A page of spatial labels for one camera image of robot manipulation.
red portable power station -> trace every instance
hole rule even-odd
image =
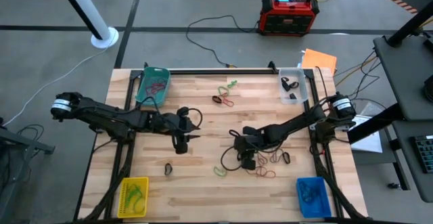
[[[258,32],[303,36],[319,13],[317,0],[262,0]]]

white cable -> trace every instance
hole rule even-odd
[[[52,84],[54,84],[55,82],[57,82],[57,81],[59,81],[59,80],[61,80],[61,79],[63,79],[64,77],[66,77],[66,76],[68,76],[71,72],[74,72],[74,70],[76,69],[76,68],[78,68],[81,64],[83,64],[84,62],[86,62],[86,61],[88,61],[88,60],[90,60],[90,59],[92,59],[92,58],[94,58],[95,56],[98,56],[98,55],[101,55],[102,53],[104,53],[110,46],[111,46],[111,43],[113,42],[113,40],[114,40],[114,37],[111,39],[111,41],[110,41],[110,45],[109,46],[107,46],[107,48],[105,48],[103,51],[101,51],[101,52],[99,52],[99,53],[97,53],[97,54],[95,54],[95,55],[91,55],[91,56],[89,56],[88,58],[85,58],[83,61],[81,61],[81,62],[79,62],[74,68],[72,68],[69,72],[67,72],[65,75],[63,75],[63,76],[61,76],[61,77],[59,77],[58,79],[55,79],[55,80],[53,80],[53,81],[51,81],[51,82],[49,82],[49,83],[47,83],[46,85],[44,85],[44,86],[42,86],[38,91],[36,91],[36,93],[24,104],[24,106],[22,107],[22,109],[21,109],[21,111],[18,113],[18,114],[16,114],[11,120],[9,120],[9,121],[7,121],[5,124],[3,124],[3,126],[6,126],[6,125],[8,125],[9,123],[11,123],[13,120],[15,120],[17,117],[19,117],[22,113],[23,113],[23,111],[26,109],[26,107],[27,107],[27,105],[35,98],[35,96],[36,95],[38,95],[42,90],[44,90],[47,86],[49,86],[49,85],[52,85]]]

keyboard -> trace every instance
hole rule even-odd
[[[424,173],[433,173],[433,135],[412,138],[415,154]]]

green rubber band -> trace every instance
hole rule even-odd
[[[224,89],[226,91],[224,93],[226,93],[227,95],[230,94],[230,90],[228,88],[226,88],[224,86],[220,86],[220,87],[218,87],[218,93],[219,93],[219,95],[223,95],[224,94],[224,93],[221,93],[221,89]]]
[[[227,88],[231,89],[231,88],[233,88],[236,84],[237,84],[237,81],[232,81],[232,82],[230,83],[230,85],[227,86]]]
[[[133,212],[135,214],[143,212],[144,211],[144,207],[143,207],[142,210],[136,211],[136,205],[137,205],[138,201],[140,201],[141,199],[144,199],[143,193],[141,192],[140,188],[137,185],[132,184],[131,186],[129,186],[129,188],[127,190],[127,193],[128,193],[128,196],[127,196],[127,198],[125,200],[125,206],[126,206],[126,208],[128,208],[129,204],[131,203],[132,198],[134,198],[135,196],[138,196],[138,199],[135,201],[135,203],[133,205]]]
[[[219,177],[227,176],[227,171],[225,169],[221,170],[218,167],[214,166],[214,173]]]

orange folder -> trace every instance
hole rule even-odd
[[[307,49],[305,51],[301,67],[314,68],[315,66],[318,66],[320,68],[329,68],[333,76],[334,72],[336,71],[337,57],[314,51],[312,49]]]

